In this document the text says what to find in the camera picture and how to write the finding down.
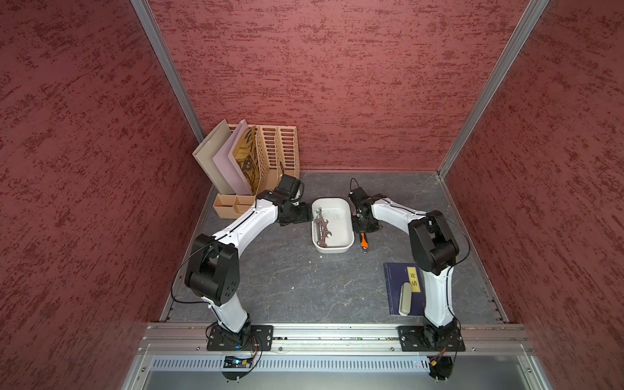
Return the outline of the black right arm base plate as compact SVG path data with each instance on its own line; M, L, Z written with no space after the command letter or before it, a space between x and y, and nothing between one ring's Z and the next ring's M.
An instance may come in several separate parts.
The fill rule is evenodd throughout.
M438 329L429 326L399 326L396 328L402 352L439 353L465 352L466 346L457 327Z

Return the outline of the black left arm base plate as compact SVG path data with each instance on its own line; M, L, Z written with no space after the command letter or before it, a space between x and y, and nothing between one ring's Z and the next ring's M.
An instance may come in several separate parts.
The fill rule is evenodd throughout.
M271 325L247 325L239 333L216 325L206 331L206 350L266 352L271 350L273 336Z

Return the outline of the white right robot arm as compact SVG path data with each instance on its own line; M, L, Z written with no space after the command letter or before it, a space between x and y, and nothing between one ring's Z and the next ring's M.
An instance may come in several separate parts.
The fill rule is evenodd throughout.
M447 219L440 211L416 211L382 194L370 196L361 187L349 192L349 200L355 209L354 232L359 235L379 230L381 222L408 234L426 294L422 342L429 349L440 349L460 328L450 287L460 248Z

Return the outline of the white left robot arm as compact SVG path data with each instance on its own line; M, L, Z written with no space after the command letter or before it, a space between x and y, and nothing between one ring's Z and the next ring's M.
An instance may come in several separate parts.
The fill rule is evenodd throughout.
M245 334L250 317L237 296L240 256L272 224L287 226L312 221L312 207L276 191L261 194L253 206L226 228L193 242L184 283L217 318L218 325L234 335Z

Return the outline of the orange handled adjustable wrench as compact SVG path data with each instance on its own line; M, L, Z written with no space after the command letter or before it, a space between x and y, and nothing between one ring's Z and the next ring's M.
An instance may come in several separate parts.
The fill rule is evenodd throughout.
M367 234L365 234L365 232L360 232L359 233L359 238L360 238L360 247L362 249L362 252L363 253L367 253L368 250L369 250Z

